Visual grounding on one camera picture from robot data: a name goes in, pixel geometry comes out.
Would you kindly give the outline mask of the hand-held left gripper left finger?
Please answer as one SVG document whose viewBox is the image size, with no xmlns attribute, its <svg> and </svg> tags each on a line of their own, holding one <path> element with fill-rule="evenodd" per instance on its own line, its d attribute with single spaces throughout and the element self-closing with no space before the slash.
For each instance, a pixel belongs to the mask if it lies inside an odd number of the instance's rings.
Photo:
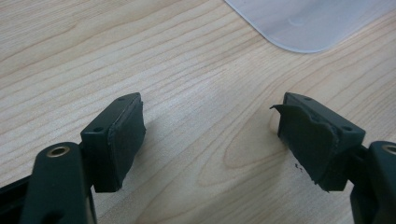
<svg viewBox="0 0 396 224">
<path fill-rule="evenodd" d="M 96 192 L 115 192 L 130 171 L 146 128 L 141 94 L 114 100 L 81 133 L 81 147 Z"/>
</svg>

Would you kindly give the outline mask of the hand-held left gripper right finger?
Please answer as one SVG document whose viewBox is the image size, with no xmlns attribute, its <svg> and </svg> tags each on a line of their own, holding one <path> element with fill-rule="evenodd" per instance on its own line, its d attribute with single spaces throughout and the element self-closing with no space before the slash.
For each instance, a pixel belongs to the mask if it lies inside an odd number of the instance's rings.
<svg viewBox="0 0 396 224">
<path fill-rule="evenodd" d="M 349 154 L 361 146 L 365 131 L 301 94 L 287 92 L 273 108 L 280 114 L 278 137 L 314 183 L 326 191 L 343 190 Z"/>
</svg>

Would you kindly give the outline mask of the translucent white plastic mat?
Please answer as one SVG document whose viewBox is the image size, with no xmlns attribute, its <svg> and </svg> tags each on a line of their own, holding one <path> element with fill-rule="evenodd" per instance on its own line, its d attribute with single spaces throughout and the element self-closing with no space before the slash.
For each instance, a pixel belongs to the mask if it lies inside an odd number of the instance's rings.
<svg viewBox="0 0 396 224">
<path fill-rule="evenodd" d="M 396 9 L 396 0 L 224 0 L 272 44 L 289 51 L 328 49 Z"/>
</svg>

